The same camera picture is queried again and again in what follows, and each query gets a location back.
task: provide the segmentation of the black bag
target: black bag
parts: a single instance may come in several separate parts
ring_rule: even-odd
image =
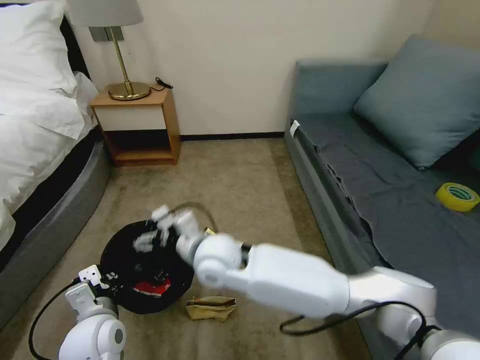
[[[102,282],[110,285],[108,296],[136,314],[167,308],[190,288],[194,277],[193,269],[174,248],[135,251],[134,240],[149,230],[147,221],[123,227],[106,245],[99,265]]]

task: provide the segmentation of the yellow tape roll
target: yellow tape roll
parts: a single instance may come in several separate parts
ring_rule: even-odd
[[[435,195],[447,208],[458,212],[469,212],[480,202],[475,191],[455,182],[444,183]]]

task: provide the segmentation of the baseboard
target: baseboard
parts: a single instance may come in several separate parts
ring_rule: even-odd
[[[274,139],[283,138],[283,131],[275,132],[240,132],[231,134],[203,134],[203,135],[180,135],[181,141],[201,140],[237,140],[237,139]]]

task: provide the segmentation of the table lamp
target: table lamp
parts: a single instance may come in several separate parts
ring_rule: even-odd
[[[150,86],[143,82],[130,82],[125,70],[119,43],[112,27],[141,23],[144,18],[137,0],[67,0],[70,21],[73,25],[105,27],[111,34],[124,82],[108,86],[114,100],[136,100],[148,96]]]

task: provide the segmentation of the nightstand shelf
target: nightstand shelf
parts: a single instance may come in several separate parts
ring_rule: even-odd
[[[180,131],[172,92],[116,101],[106,92],[90,103],[115,166],[175,165]]]

